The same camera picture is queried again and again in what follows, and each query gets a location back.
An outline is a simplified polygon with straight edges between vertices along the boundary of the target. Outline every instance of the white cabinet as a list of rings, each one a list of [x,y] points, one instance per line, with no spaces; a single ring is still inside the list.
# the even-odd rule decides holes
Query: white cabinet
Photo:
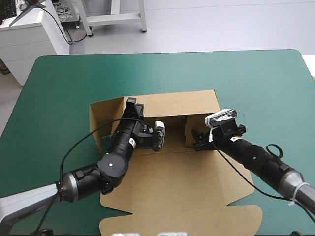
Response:
[[[47,0],[43,4],[61,27],[51,1]],[[24,85],[37,57],[68,55],[69,45],[52,17],[40,8],[33,9],[9,26],[14,18],[6,19],[0,25],[0,58],[20,85]]]

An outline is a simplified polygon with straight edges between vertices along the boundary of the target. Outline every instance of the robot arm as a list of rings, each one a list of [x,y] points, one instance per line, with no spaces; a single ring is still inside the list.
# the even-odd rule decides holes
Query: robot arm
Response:
[[[279,146],[268,145],[265,150],[243,139],[241,136],[245,133],[245,126],[237,126],[236,117],[237,112],[231,109],[207,116],[205,123],[210,127],[210,131],[206,134],[192,131],[196,140],[194,149],[222,150],[283,197],[297,200],[315,214],[315,189],[304,182],[300,172],[281,161],[282,150]],[[280,155],[272,153],[269,146],[275,146]]]
[[[63,175],[61,183],[0,198],[0,236],[9,234],[13,224],[53,203],[75,202],[95,192],[108,194],[123,180],[129,160],[136,148],[160,151],[164,143],[165,126],[156,121],[148,127],[143,117],[143,104],[129,98],[117,131],[103,158],[91,165]]]

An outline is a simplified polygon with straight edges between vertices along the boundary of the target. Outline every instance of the green table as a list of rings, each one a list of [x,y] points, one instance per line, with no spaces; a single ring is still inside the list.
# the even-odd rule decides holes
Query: green table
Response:
[[[297,51],[44,56],[37,59],[0,139],[0,196],[58,179],[62,156],[89,131],[90,103],[202,89],[215,89],[222,108],[238,111],[246,139],[262,146],[279,144],[285,162],[315,185],[315,85]],[[65,170],[100,157],[90,137],[71,154]],[[258,234],[315,232],[306,214],[287,202],[255,192],[236,204],[262,208]],[[55,205],[43,226],[57,234],[99,234],[100,220],[119,214],[102,207],[94,194],[75,204]],[[30,233],[41,215],[16,224],[12,233]]]

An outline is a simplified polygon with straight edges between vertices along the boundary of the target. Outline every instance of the black cable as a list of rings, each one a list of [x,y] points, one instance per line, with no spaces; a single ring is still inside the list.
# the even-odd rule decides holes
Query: black cable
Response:
[[[271,195],[269,193],[266,193],[264,191],[262,191],[261,189],[259,189],[258,187],[256,187],[254,184],[252,184],[224,155],[223,153],[216,147],[216,145],[213,142],[213,146],[215,147],[215,149],[217,150],[217,152],[224,158],[224,160],[254,189],[256,189],[259,193],[269,197],[269,198],[274,198],[274,199],[279,199],[279,200],[285,200],[288,202],[291,202],[292,199],[290,198],[284,198],[284,197],[279,197],[279,196],[274,196]],[[305,206],[303,206],[301,203],[299,203],[298,201],[294,201],[298,206],[300,206],[305,212],[306,214],[310,217],[310,219],[313,221],[313,223],[315,224],[315,218],[312,216],[312,214],[306,209]]]
[[[77,43],[77,42],[81,42],[83,39],[85,39],[88,35],[87,34],[85,34],[85,36],[83,37],[83,38],[81,38],[81,39],[79,39],[79,40],[77,40],[77,41],[72,41],[72,38],[71,38],[71,35],[70,35],[70,33],[69,33],[69,31],[68,31],[68,29],[65,29],[65,31],[67,32],[67,34],[69,35],[69,38],[70,38],[70,43]]]
[[[114,123],[114,122],[116,122],[116,121],[121,121],[121,120],[133,120],[133,121],[138,121],[138,122],[140,122],[140,123],[143,123],[143,124],[147,125],[148,128],[151,128],[151,126],[150,126],[148,123],[146,123],[145,121],[140,120],[140,119],[119,118],[119,119],[111,120],[111,121],[109,121],[109,122],[107,122],[107,123],[105,123],[105,124],[99,126],[98,128],[96,128],[96,129],[93,130],[92,132],[88,133],[88,134],[87,134],[86,136],[84,136],[82,139],[80,139],[79,141],[77,141],[77,142],[68,150],[68,152],[64,155],[63,160],[62,160],[61,165],[60,165],[60,178],[59,178],[59,186],[60,186],[60,187],[62,187],[62,185],[63,185],[63,165],[64,165],[64,162],[65,162],[66,158],[69,156],[69,154],[75,149],[75,147],[78,146],[78,145],[79,145],[82,141],[84,141],[87,137],[91,136],[91,135],[94,134],[96,131],[100,130],[101,128],[103,128],[103,127],[105,127],[105,126],[107,126],[107,125],[109,125],[109,124],[112,124],[112,123]],[[39,224],[38,224],[38,226],[37,226],[37,228],[36,228],[36,230],[35,230],[33,236],[37,236],[37,234],[38,234],[38,232],[39,232],[39,230],[40,230],[40,227],[42,226],[44,220],[46,219],[46,216],[47,216],[47,214],[48,214],[48,212],[49,212],[51,206],[53,205],[53,203],[54,203],[54,201],[56,200],[56,198],[57,198],[58,195],[59,195],[59,190],[58,190],[58,192],[54,195],[54,197],[52,198],[51,202],[49,203],[49,205],[48,205],[48,207],[47,207],[47,209],[46,209],[44,215],[42,216],[42,218],[41,218],[41,220],[40,220],[40,222],[39,222]]]
[[[30,0],[25,0],[25,1],[27,1],[29,4],[32,4],[32,5],[34,5],[34,6],[38,7],[38,8],[40,8],[40,9],[42,9],[43,11],[47,12],[47,13],[53,18],[53,20],[55,21],[56,25],[58,26],[58,29],[59,29],[60,33],[62,34],[62,36],[63,36],[63,38],[64,38],[64,40],[66,41],[67,44],[73,45],[73,43],[80,42],[80,41],[82,41],[83,39],[86,38],[87,35],[85,35],[85,36],[84,36],[83,38],[81,38],[80,40],[72,41],[72,39],[71,39],[71,37],[70,37],[71,41],[68,41],[68,39],[67,39],[67,38],[65,37],[65,35],[63,34],[63,31],[62,31],[62,29],[60,28],[60,26],[59,26],[57,20],[55,19],[55,17],[54,17],[49,11],[47,11],[45,8],[43,8],[43,7],[41,7],[41,6],[38,6],[38,5],[34,4],[34,3],[32,3]]]

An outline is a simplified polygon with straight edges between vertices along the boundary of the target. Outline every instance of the brown cardboard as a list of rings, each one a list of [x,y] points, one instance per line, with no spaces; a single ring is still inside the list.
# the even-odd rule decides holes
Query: brown cardboard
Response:
[[[132,97],[144,104],[146,122],[165,123],[165,143],[160,152],[137,149],[121,185],[111,194],[101,195],[103,206],[133,213],[102,220],[101,233],[109,236],[140,232],[156,236],[160,232],[186,231],[189,236],[208,232],[254,235],[262,219],[260,208],[226,206],[251,194],[253,188],[217,152],[195,152],[190,148],[194,142],[191,130],[207,131],[206,114],[220,110],[214,90]],[[91,104],[91,130],[121,117],[127,98]],[[94,134],[102,153],[102,137],[112,134],[117,125]],[[252,180],[249,171],[237,163],[236,166]]]

